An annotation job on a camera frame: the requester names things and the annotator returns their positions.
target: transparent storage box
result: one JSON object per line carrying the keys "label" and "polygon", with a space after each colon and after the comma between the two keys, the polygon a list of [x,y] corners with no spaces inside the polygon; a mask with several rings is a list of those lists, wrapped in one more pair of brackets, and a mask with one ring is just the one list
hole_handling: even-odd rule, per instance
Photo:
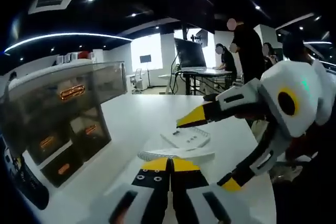
{"label": "transparent storage box", "polygon": [[100,104],[126,91],[122,62],[68,63],[20,78],[2,97],[6,145],[13,156],[28,150],[59,186],[111,141]]}

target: black ceiling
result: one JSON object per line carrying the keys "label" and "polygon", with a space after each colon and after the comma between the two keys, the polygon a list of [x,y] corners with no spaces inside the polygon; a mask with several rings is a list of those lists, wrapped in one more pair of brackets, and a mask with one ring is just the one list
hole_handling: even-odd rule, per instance
{"label": "black ceiling", "polygon": [[[226,21],[230,17],[242,17],[252,26],[265,24],[271,27],[278,27],[286,22],[308,13],[315,13],[311,18],[289,25],[283,30],[296,33],[305,40],[321,40],[323,35],[330,31],[330,36],[326,40],[333,38],[332,20],[334,10],[331,8],[331,0],[209,0],[214,4],[213,12],[220,19],[214,22],[216,30],[225,30]],[[58,32],[90,32],[108,35],[117,35],[134,26],[148,23],[153,20],[166,17],[180,18],[179,11],[184,10],[192,17],[199,16],[203,12],[211,13],[208,9],[197,10],[198,5],[204,7],[205,4],[189,3],[188,0],[94,0],[88,3],[87,0],[72,0],[65,10],[51,10],[46,12],[27,15],[27,10],[32,0],[7,0],[9,8],[4,15],[2,29],[2,50],[26,38],[38,35],[58,33]],[[12,22],[16,22],[16,30],[13,33]],[[177,28],[180,24],[160,25],[160,32]],[[148,27],[126,37],[136,38],[143,34],[157,32],[154,27]],[[79,50],[79,45],[84,45],[86,49],[103,48],[111,49],[126,41],[116,41],[106,38],[84,38],[76,37],[47,39],[39,43],[21,47],[13,50],[10,56],[2,55],[0,58],[0,74],[4,74],[17,65],[21,64],[18,59],[24,57],[25,61],[30,61],[39,57],[54,53],[65,53],[66,51]]]}

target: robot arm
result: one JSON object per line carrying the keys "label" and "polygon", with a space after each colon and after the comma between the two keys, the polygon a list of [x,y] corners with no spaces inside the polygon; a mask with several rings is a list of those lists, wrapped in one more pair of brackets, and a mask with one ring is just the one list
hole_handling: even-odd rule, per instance
{"label": "robot arm", "polygon": [[272,168],[290,145],[316,121],[328,121],[334,90],[319,61],[281,61],[267,70],[261,80],[254,79],[241,88],[232,87],[177,121],[177,127],[190,127],[220,121],[240,113],[262,113],[270,121],[267,134],[253,152],[217,184],[239,190],[255,175]]}

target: white table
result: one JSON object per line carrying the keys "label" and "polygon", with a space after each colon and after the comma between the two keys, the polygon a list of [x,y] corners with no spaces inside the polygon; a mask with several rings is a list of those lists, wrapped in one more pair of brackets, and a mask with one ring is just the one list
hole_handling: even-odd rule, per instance
{"label": "white table", "polygon": [[[186,80],[188,79],[190,80],[190,78],[192,78],[194,79],[194,81],[197,80],[200,82],[199,90],[201,92],[198,92],[199,94],[210,94],[210,93],[218,92],[214,88],[214,80],[212,79],[220,78],[230,73],[231,73],[230,71],[214,70],[214,69],[207,69],[204,72],[201,72],[201,71],[196,71],[194,73],[192,71],[185,72],[186,75],[189,75],[189,77],[187,77]],[[166,94],[169,94],[169,92],[171,92],[172,89],[174,89],[174,94],[186,94],[186,91],[187,91],[186,83],[185,83],[185,80],[183,81],[180,76],[176,76],[175,74],[169,73],[169,74],[158,76],[158,78],[167,80]]]}
{"label": "white table", "polygon": [[[30,202],[42,223],[76,223],[88,216],[91,203],[107,195],[119,184],[131,183],[142,161],[140,150],[165,147],[158,134],[174,130],[176,119],[203,102],[186,95],[125,94],[102,104],[112,142],[86,162],[61,187],[54,188],[25,153],[28,166],[50,192],[48,207],[40,211]],[[245,120],[231,117],[201,126],[211,134],[215,159],[201,170],[208,182],[216,182],[230,172],[257,145]],[[268,174],[253,178],[240,191],[251,214],[262,223],[276,223],[276,207]]]}

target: orange label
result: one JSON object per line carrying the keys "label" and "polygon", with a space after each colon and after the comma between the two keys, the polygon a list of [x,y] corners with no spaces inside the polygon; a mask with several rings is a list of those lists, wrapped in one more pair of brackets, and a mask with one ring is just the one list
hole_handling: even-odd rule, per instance
{"label": "orange label", "polygon": [[59,175],[63,175],[63,173],[70,168],[69,164],[65,164],[64,166],[62,166],[59,170],[58,170],[58,174]]}
{"label": "orange label", "polygon": [[47,145],[49,145],[54,140],[53,136],[49,136],[43,141],[40,142],[40,147],[44,149]]}
{"label": "orange label", "polygon": [[97,126],[94,124],[94,125],[92,125],[92,126],[86,128],[86,129],[85,129],[85,133],[86,133],[87,135],[89,135],[92,131],[95,131],[96,128],[97,128]]}
{"label": "orange label", "polygon": [[59,96],[63,101],[69,100],[72,97],[76,97],[78,95],[82,95],[85,92],[85,86],[84,85],[77,85],[75,87],[72,87],[70,89],[63,90],[60,92]]}

